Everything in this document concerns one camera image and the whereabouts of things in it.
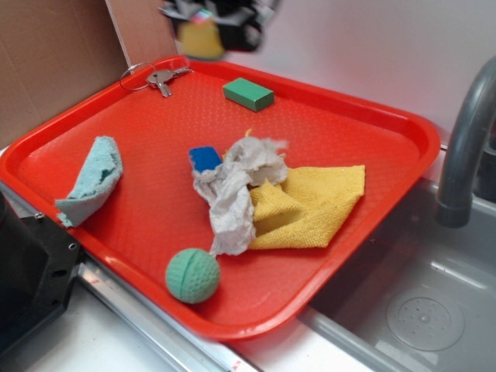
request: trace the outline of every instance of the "red tray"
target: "red tray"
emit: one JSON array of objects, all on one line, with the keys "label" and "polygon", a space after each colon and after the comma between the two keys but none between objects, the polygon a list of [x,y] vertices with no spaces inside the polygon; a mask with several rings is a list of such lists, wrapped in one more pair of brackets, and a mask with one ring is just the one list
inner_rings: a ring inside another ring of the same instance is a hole
[{"label": "red tray", "polygon": [[[124,175],[103,207],[70,233],[192,331],[245,339],[298,314],[435,160],[439,137],[416,115],[362,99],[226,62],[191,68],[170,83],[169,98],[117,83],[43,124],[0,158],[0,178],[57,220],[54,200],[73,188],[95,137],[114,137]],[[149,73],[138,71],[126,83]],[[252,112],[224,98],[222,86],[239,77],[273,90],[276,102]],[[208,206],[192,187],[188,151],[214,146],[224,153],[250,128],[260,138],[288,140],[289,167],[365,164],[365,195],[329,247],[220,256],[214,296],[182,304],[165,287],[167,264],[185,248],[209,250],[213,238]]]}]

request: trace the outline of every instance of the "sink drain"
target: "sink drain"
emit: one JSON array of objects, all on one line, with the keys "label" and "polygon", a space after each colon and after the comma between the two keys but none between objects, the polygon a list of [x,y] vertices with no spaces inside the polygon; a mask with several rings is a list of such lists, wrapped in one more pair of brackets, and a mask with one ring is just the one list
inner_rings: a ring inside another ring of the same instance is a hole
[{"label": "sink drain", "polygon": [[451,299],[430,289],[400,293],[387,307],[387,325],[394,336],[417,350],[452,346],[463,334],[463,315]]}]

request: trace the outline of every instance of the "brown cardboard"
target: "brown cardboard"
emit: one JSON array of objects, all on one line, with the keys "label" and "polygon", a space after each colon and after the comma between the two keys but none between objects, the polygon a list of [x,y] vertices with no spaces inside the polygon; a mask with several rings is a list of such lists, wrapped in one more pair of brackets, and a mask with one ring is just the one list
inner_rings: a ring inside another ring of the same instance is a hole
[{"label": "brown cardboard", "polygon": [[163,0],[105,0],[128,65],[177,54]]},{"label": "brown cardboard", "polygon": [[2,2],[0,148],[126,70],[102,0]]}]

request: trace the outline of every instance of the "light blue cloth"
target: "light blue cloth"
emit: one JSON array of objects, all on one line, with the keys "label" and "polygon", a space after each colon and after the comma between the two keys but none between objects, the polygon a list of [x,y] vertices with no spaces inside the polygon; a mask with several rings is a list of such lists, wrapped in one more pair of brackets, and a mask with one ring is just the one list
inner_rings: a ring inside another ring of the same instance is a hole
[{"label": "light blue cloth", "polygon": [[122,176],[122,160],[112,137],[97,137],[66,199],[55,201],[65,227],[77,227],[107,201]]}]

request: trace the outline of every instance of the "microfiber cloth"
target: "microfiber cloth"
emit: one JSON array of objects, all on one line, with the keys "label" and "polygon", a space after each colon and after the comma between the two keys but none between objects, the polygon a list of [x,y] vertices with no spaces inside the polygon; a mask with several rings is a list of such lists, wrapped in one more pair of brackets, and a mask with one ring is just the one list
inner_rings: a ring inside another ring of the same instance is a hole
[{"label": "microfiber cloth", "polygon": [[256,238],[248,249],[327,247],[364,194],[365,166],[288,170],[250,191]]},{"label": "microfiber cloth", "polygon": [[65,199],[55,201],[57,217],[66,228],[79,226],[107,201],[122,176],[122,160],[112,137],[97,137]]}]

